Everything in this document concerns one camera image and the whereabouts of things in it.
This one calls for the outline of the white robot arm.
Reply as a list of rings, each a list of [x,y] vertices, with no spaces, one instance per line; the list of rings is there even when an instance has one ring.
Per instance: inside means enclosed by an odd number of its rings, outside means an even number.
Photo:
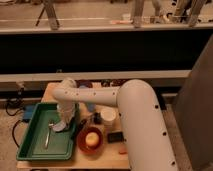
[[[81,89],[67,78],[52,95],[66,119],[72,117],[74,102],[117,107],[131,171],[179,171],[156,93],[145,81]]]

